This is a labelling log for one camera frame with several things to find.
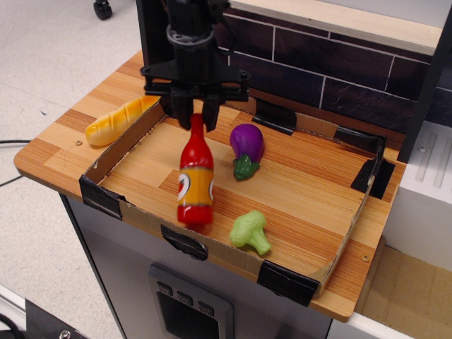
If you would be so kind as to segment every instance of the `button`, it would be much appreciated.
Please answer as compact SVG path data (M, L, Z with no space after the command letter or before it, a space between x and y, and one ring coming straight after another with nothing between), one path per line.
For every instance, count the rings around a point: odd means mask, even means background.
M203 302L198 302L199 310L203 312L204 314L207 314L208 316L213 316L213 307L210 307L207 304L204 304Z
M172 296L172 288L163 282L157 281L158 289L161 293L165 293L166 295Z
M182 304L193 306L193 299L182 292L177 291L177 299L179 299Z

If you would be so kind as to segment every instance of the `screw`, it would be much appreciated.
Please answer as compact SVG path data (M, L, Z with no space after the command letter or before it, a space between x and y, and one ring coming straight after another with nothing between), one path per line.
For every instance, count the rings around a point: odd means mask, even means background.
M59 334L59 339L71 339L71 332L64 330Z

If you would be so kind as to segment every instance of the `toy bread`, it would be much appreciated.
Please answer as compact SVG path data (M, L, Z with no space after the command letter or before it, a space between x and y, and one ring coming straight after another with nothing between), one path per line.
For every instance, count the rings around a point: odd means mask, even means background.
M105 146L112 143L159 99L160 97L145 95L102 115L86 128L87 142L94 146Z

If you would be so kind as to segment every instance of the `black cable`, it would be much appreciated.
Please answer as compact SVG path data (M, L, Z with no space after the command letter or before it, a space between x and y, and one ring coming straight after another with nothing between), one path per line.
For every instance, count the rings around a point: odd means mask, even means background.
M29 143L31 140L0 140L0 143Z
M15 339L24 339L22 333L19 331L19 328L17 327L17 325L7 316L4 316L3 314L0 314L0 322L4 323L5 325L7 325L11 331L12 334L14 334L14 338Z
M17 140L0 140L0 144L4 144L4 143L29 143L31 142L31 140L25 140L25 139L17 139ZM5 186L7 184L10 184L11 182L14 182L17 179L20 179L22 177L22 175L19 175L16 178L13 178L11 180L8 180L7 182L3 182L0 184L0 187Z
M228 33L230 34L230 36L232 38L231 47L224 51L218 47L216 40L214 40L214 46L218 53L227 57L227 56L231 55L232 53L234 53L237 39L235 37L234 30L232 29L231 25L226 21L225 17L222 16L220 19L220 22L223 24L223 26L225 26L226 30L228 31Z

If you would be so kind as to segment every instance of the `white wall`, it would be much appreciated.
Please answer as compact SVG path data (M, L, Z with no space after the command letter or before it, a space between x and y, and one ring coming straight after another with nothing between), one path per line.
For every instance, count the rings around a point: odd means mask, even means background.
M322 0L363 11L443 27L452 0Z

